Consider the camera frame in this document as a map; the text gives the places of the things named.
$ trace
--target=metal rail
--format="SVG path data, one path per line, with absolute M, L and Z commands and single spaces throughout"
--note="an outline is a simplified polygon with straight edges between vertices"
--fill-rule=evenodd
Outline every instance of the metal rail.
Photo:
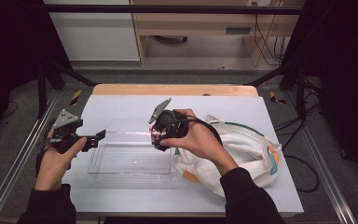
M 220 7 L 220 6 L 159 6 L 159 5 L 26 5 L 32 10 L 76 13 L 185 13 L 185 14 L 252 14 L 311 15 L 319 9 L 303 7 Z
M 34 148 L 37 138 L 43 131 L 43 127 L 46 124 L 46 121 L 51 114 L 52 108 L 57 102 L 58 96 L 60 95 L 59 91 L 53 91 L 49 100 L 48 100 L 48 108 L 41 119 L 38 119 L 34 124 L 33 129 L 22 145 L 21 151 L 17 156 L 16 160 L 10 167 L 10 170 L 7 172 L 7 175 L 0 186 L 0 212 L 2 207 L 4 206 L 8 195 L 12 191 L 14 185 L 16 184 L 17 179 L 20 176 L 22 168 L 24 164 L 27 162 L 29 155 Z
M 294 107 L 295 100 L 293 94 L 289 94 L 285 91 L 284 95 L 293 114 L 297 116 L 297 112 Z M 302 128 L 302 133 L 305 143 L 308 146 L 307 149 L 310 154 L 310 157 L 312 158 L 313 163 L 319 171 L 321 181 L 324 184 L 324 188 L 330 198 L 331 203 L 334 206 L 334 209 L 336 210 L 340 222 L 344 224 L 356 223 L 351 209 L 349 208 L 344 196 L 342 195 L 336 180 L 330 172 L 330 169 L 327 167 L 327 164 L 324 161 L 324 158 L 322 157 L 319 148 L 316 146 L 312 135 L 310 134 L 310 130 L 308 129 L 307 124 L 304 125 L 304 128 Z

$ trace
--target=gray floor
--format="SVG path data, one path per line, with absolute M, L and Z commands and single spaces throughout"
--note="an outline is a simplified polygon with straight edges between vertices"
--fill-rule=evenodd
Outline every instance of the gray floor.
M 145 66 L 118 63 L 116 70 L 112 70 L 112 63 L 103 69 L 83 66 L 79 72 L 85 77 L 103 83 L 224 83 L 243 84 L 261 77 L 272 69 L 273 66 L 261 65 L 252 67 L 249 65 L 249 55 L 238 46 L 244 47 L 240 38 L 206 38 L 190 37 L 187 43 L 162 42 L 152 39 L 149 43 L 148 59 Z M 76 114 L 81 114 L 84 104 L 87 102 L 92 88 L 76 83 L 73 79 L 65 77 L 68 82 L 64 91 L 60 91 L 60 99 L 55 105 L 53 115 L 67 108 Z M 269 92 L 274 91 L 278 99 L 285 99 L 289 92 L 280 92 L 276 88 L 279 78 L 269 81 L 258 88 L 259 94 L 265 98 L 266 106 L 274 125 L 294 117 L 289 105 L 280 105 L 269 100 Z M 38 111 L 36 82 L 32 81 L 18 87 L 10 94 L 10 100 L 18 104 L 14 114 L 0 121 L 0 185 L 3 182 L 11 164 L 16 160 L 26 136 L 36 122 Z M 74 92 L 83 90 L 79 102 L 75 106 L 69 106 Z M 311 96 L 309 104 L 318 103 L 318 99 Z M 10 104 L 6 113 L 13 111 L 14 104 Z M 296 124 L 288 129 L 278 132 L 291 133 Z M 316 111 L 307 118 L 307 128 L 312 134 L 315 144 L 321 151 L 327 162 L 342 194 L 358 223 L 358 165 L 354 161 L 343 160 L 340 156 L 339 145 L 327 124 L 323 114 Z M 289 135 L 279 135 L 281 143 L 288 140 Z M 8 223 L 16 220 L 24 211 L 30 189 L 34 184 L 34 157 L 37 148 L 33 150 L 25 163 L 21 175 L 13 190 L 7 197 L 7 202 L 0 213 L 0 222 Z M 297 156 L 314 166 L 308 145 L 301 133 L 284 151 L 287 155 Z M 302 163 L 287 159 L 289 169 L 300 189 L 311 188 L 315 184 L 315 178 L 310 170 Z M 299 193 L 304 206 L 304 214 L 287 218 L 287 223 L 340 223 L 336 210 L 324 185 L 312 193 Z M 79 220 L 96 220 L 95 217 L 82 217 Z

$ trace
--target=wall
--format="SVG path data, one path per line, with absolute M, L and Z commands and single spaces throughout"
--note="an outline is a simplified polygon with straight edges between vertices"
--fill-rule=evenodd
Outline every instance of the wall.
M 126 0 L 45 0 L 45 4 L 128 5 Z M 131 14 L 50 13 L 70 61 L 139 61 Z

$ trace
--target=black curtain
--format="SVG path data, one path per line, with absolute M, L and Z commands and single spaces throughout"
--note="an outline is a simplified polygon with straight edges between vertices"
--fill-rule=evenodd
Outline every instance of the black curtain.
M 0 118 L 10 91 L 37 79 L 40 64 L 55 61 L 72 69 L 49 14 L 25 4 L 44 3 L 0 0 Z M 59 71 L 49 69 L 46 77 L 54 88 L 63 87 Z
M 321 1 L 307 1 L 312 5 L 318 2 Z M 293 59 L 301 40 L 322 15 L 300 17 L 286 61 Z M 301 65 L 306 75 L 322 81 L 321 103 L 342 152 L 358 162 L 358 1 L 335 2 L 303 57 Z

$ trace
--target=table surface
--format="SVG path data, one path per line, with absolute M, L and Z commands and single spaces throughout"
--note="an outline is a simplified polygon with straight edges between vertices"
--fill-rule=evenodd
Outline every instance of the table surface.
M 171 97 L 172 101 L 167 109 L 181 108 L 185 105 L 193 108 L 201 119 L 213 111 L 212 115 L 218 118 L 246 122 L 272 141 L 278 141 L 264 101 L 257 96 L 256 89 L 230 85 L 101 84 L 95 87 L 85 106 L 82 114 L 84 125 L 78 129 L 78 134 L 91 135 L 101 129 L 148 130 L 148 118 L 138 120 L 150 117 L 153 106 L 168 97 Z M 281 152 L 280 155 L 280 176 L 265 189 L 276 203 L 281 215 L 291 217 L 302 213 L 303 208 L 284 156 Z M 79 213 L 143 217 L 225 215 L 224 198 L 212 193 L 200 183 L 184 179 L 174 168 L 170 173 L 169 182 L 106 183 L 88 173 L 92 156 L 92 151 L 79 153 L 72 162 L 72 169 L 63 178 L 64 182 L 72 186 L 71 198 Z

